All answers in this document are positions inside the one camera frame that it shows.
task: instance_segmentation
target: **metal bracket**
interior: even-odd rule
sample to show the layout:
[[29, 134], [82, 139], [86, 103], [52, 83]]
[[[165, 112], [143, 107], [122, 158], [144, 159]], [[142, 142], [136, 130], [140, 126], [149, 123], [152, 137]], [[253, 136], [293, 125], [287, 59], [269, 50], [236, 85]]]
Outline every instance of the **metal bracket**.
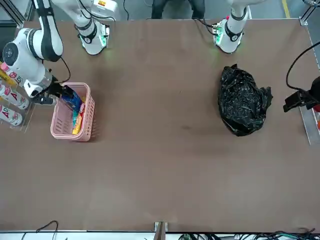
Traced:
[[154, 223], [154, 238], [153, 240], [166, 240], [166, 232], [168, 232], [167, 221], [156, 221]]
[[299, 21], [301, 26], [308, 26], [307, 20], [303, 20], [301, 16], [299, 17]]

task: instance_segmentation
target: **yellow floor line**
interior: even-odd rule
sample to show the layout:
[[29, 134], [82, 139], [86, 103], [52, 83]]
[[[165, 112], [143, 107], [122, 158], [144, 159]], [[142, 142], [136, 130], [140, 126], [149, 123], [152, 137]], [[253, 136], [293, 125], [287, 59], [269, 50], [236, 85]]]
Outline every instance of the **yellow floor line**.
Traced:
[[283, 6], [285, 17], [287, 19], [290, 19], [291, 17], [290, 17], [290, 12], [289, 12], [289, 8], [288, 8], [287, 0], [282, 0], [282, 6]]

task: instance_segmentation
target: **yellow package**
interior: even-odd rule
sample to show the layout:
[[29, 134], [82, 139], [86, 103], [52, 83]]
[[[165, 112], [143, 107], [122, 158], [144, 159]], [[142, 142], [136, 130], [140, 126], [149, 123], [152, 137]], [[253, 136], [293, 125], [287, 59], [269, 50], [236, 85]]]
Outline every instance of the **yellow package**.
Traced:
[[82, 121], [84, 118], [84, 113], [85, 113], [85, 103], [83, 102], [80, 106], [78, 117], [76, 118], [76, 122], [75, 122], [74, 128], [72, 130], [73, 135], [77, 135], [81, 130], [81, 125], [82, 125]]

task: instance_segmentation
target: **blue package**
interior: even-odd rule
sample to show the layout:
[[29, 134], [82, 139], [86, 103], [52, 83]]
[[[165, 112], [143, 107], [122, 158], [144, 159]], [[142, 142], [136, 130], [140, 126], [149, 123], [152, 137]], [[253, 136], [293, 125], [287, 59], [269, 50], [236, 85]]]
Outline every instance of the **blue package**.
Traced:
[[73, 111], [77, 114], [79, 113], [82, 100], [74, 90], [68, 86], [63, 86], [61, 98], [72, 108]]

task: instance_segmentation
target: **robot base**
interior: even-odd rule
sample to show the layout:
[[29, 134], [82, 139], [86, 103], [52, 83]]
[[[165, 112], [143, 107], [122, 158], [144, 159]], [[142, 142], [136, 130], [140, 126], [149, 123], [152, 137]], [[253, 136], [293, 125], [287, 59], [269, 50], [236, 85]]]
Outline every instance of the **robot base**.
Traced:
[[221, 22], [218, 22], [213, 26], [213, 42], [216, 46], [218, 46], [223, 52], [227, 54], [232, 54], [234, 51], [237, 50], [238, 46], [240, 45], [241, 38], [243, 33], [238, 37], [236, 41], [231, 41], [230, 37], [226, 33], [225, 25], [227, 19], [223, 19]]
[[95, 22], [95, 25], [97, 27], [97, 32], [91, 43], [86, 42], [86, 38], [80, 38], [82, 41], [82, 46], [90, 55], [97, 55], [107, 47], [110, 34], [109, 26], [106, 26], [98, 21]]

